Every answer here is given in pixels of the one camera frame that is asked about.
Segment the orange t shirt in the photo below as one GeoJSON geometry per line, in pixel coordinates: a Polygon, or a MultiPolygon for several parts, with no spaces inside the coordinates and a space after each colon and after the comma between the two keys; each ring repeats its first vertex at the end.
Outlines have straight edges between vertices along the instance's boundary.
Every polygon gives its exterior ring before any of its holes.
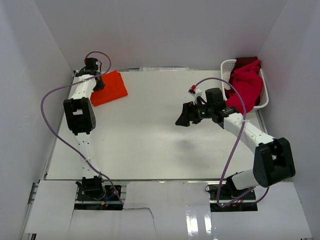
{"type": "Polygon", "coordinates": [[[90,100],[94,107],[126,97],[128,91],[120,72],[114,70],[102,76],[105,87],[93,92],[90,100]]]}

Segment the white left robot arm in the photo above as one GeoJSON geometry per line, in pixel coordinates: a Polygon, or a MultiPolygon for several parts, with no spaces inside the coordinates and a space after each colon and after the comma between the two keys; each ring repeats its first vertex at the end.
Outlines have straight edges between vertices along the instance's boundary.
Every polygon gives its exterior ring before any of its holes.
{"type": "Polygon", "coordinates": [[[84,59],[84,67],[75,74],[79,85],[69,98],[63,101],[64,113],[69,130],[74,134],[79,152],[84,155],[82,164],[83,177],[79,186],[83,194],[94,200],[101,200],[106,194],[106,187],[102,184],[99,167],[94,159],[91,144],[91,132],[96,127],[96,118],[91,104],[93,92],[104,88],[99,64],[101,61],[94,57],[84,59]]]}

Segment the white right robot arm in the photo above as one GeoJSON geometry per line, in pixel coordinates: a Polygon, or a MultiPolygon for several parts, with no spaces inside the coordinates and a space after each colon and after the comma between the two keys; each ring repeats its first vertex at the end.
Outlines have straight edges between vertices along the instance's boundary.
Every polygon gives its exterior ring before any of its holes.
{"type": "Polygon", "coordinates": [[[296,175],[291,145],[286,138],[274,138],[245,121],[235,107],[226,105],[219,88],[206,90],[205,99],[202,91],[194,85],[188,92],[194,99],[182,105],[175,125],[189,127],[203,119],[211,119],[235,135],[237,141],[244,143],[254,155],[251,169],[227,177],[220,187],[224,195],[236,200],[248,189],[257,186],[267,188],[296,175]]]}

